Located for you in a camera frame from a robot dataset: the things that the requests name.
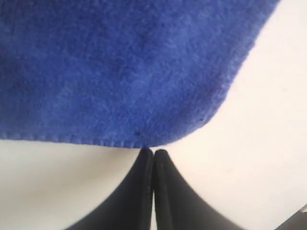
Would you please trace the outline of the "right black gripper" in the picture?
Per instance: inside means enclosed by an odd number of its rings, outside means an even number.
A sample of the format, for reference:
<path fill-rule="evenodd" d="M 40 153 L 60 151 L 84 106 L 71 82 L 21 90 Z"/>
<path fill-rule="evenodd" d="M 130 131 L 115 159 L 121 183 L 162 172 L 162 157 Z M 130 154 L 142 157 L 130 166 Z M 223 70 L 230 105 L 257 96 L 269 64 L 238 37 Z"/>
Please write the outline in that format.
<path fill-rule="evenodd" d="M 296 212 L 276 230 L 307 230 L 307 208 Z"/>

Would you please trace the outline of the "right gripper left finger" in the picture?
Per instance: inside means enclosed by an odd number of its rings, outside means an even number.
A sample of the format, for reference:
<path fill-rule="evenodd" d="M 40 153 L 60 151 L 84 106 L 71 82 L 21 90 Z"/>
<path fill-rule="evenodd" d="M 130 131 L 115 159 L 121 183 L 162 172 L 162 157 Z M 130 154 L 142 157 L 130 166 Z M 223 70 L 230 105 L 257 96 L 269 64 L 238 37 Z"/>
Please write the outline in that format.
<path fill-rule="evenodd" d="M 140 150 L 130 171 L 112 194 L 69 230 L 149 230 L 154 154 Z"/>

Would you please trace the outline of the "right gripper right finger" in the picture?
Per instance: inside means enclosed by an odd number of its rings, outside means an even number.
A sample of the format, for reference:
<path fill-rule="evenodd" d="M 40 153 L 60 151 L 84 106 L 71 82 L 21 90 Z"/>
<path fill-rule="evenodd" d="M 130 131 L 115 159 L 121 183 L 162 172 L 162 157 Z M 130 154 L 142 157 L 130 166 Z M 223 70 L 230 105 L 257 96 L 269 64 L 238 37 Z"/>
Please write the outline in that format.
<path fill-rule="evenodd" d="M 209 206 L 185 181 L 168 152 L 154 154 L 154 204 L 159 230 L 240 230 Z"/>

